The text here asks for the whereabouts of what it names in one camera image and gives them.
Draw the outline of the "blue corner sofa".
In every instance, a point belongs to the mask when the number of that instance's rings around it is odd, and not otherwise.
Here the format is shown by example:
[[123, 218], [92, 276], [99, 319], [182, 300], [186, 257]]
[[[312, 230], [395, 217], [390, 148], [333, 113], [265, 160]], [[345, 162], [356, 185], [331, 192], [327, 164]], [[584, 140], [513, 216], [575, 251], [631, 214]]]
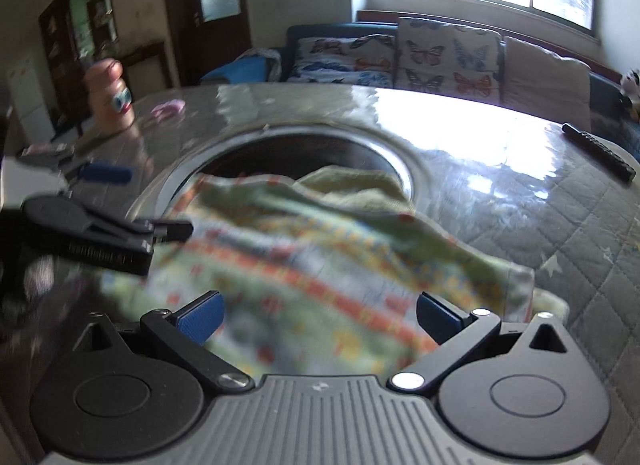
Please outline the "blue corner sofa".
[[[368, 39], [382, 43], [383, 52], [395, 54], [398, 26], [393, 23], [347, 23], [296, 25], [286, 32], [283, 48], [254, 48], [236, 60], [203, 75], [202, 84], [254, 84], [254, 82], [300, 81], [302, 79], [303, 44], [315, 47], [318, 42], [343, 41], [351, 49]], [[631, 99], [614, 81], [600, 74], [601, 67], [589, 73], [590, 110], [607, 120], [619, 120], [631, 110]]]

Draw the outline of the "dark wooden door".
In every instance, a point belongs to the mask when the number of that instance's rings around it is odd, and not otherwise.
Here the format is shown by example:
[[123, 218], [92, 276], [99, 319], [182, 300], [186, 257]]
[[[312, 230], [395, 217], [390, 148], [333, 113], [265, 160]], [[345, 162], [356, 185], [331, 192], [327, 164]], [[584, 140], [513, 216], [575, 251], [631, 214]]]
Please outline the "dark wooden door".
[[252, 45], [246, 0], [165, 0], [180, 84], [194, 86]]

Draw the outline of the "plain beige cushion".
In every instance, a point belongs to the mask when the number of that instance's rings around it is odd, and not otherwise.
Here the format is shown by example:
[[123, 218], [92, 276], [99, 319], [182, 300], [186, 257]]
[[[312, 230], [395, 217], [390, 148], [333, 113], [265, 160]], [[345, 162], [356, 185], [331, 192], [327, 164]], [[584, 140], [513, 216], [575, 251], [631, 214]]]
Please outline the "plain beige cushion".
[[502, 105], [590, 132], [590, 68], [576, 58], [506, 37]]

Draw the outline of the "black and white plush toy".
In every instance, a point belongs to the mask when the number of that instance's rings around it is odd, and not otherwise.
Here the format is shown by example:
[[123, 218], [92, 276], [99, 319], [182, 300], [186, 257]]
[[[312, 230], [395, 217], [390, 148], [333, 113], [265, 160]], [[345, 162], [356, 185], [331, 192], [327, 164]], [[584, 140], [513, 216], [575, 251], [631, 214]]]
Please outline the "black and white plush toy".
[[631, 69], [620, 80], [620, 91], [626, 96], [634, 110], [639, 110], [640, 103], [640, 72], [638, 68]]

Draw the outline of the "dark wooden cabinet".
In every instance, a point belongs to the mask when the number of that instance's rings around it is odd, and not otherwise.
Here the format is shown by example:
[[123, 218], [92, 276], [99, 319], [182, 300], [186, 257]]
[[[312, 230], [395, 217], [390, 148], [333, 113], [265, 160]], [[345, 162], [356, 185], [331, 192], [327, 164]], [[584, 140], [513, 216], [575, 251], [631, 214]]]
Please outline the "dark wooden cabinet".
[[96, 62], [121, 62], [136, 98], [174, 87], [165, 38], [156, 30], [124, 34], [114, 0], [53, 0], [38, 23], [56, 100], [50, 119], [57, 138], [84, 132], [91, 116], [84, 77]]

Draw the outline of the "floral patterned children's garment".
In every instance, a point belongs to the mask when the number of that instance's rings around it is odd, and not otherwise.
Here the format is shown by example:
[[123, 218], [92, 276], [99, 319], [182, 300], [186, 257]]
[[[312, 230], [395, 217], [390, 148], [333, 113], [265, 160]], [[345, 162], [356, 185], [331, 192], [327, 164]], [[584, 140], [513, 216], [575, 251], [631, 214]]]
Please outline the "floral patterned children's garment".
[[256, 378], [394, 373], [435, 348], [416, 321], [422, 293], [508, 322], [570, 313], [532, 269], [457, 240], [381, 171], [195, 176], [168, 217], [191, 221], [192, 237], [157, 246], [146, 277], [104, 273], [102, 294], [134, 321], [220, 293], [207, 348]]

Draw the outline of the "butterfly print cushion lying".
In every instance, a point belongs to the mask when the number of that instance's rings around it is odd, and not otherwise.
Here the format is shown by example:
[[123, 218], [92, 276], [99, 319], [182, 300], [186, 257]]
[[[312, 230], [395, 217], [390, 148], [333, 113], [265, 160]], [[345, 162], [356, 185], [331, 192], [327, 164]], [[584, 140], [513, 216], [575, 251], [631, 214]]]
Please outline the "butterfly print cushion lying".
[[286, 81], [391, 88], [394, 67], [392, 35], [308, 37], [297, 40], [294, 63]]

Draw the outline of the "butterfly print cushion upright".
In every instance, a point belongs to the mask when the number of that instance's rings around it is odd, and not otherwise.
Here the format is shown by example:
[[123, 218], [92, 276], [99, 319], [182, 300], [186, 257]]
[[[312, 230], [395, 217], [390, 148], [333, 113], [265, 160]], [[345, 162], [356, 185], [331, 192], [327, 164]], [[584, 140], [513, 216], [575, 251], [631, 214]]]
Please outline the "butterfly print cushion upright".
[[502, 39], [489, 29], [403, 17], [394, 87], [497, 105]]

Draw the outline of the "pink bottle with label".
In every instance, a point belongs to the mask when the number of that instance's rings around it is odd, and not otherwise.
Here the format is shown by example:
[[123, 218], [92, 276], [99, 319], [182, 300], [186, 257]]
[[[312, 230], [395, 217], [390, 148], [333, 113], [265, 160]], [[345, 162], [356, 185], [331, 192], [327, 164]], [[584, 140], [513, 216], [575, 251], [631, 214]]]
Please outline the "pink bottle with label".
[[88, 102], [96, 128], [105, 134], [119, 133], [134, 123], [134, 104], [124, 81], [122, 63], [104, 58], [85, 74]]

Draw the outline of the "pink small object on table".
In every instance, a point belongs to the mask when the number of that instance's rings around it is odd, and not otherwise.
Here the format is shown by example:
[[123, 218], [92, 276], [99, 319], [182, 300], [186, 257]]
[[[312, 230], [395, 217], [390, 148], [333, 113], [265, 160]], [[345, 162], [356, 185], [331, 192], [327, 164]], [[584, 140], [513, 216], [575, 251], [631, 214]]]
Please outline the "pink small object on table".
[[152, 117], [157, 122], [166, 120], [183, 120], [186, 102], [181, 99], [172, 99], [154, 106], [151, 110]]

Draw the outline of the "black remote control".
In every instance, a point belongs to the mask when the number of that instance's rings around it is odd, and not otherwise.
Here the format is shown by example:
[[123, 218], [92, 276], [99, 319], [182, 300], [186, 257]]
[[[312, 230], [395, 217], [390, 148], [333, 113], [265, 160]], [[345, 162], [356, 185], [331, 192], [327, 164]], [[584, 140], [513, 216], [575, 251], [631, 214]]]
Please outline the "black remote control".
[[605, 146], [601, 141], [597, 140], [590, 133], [579, 130], [574, 126], [567, 124], [562, 125], [562, 133], [566, 139], [577, 145], [582, 151], [605, 167], [610, 173], [614, 174], [625, 184], [631, 184], [636, 177], [636, 170], [625, 162], [620, 155], [614, 153], [609, 147]]

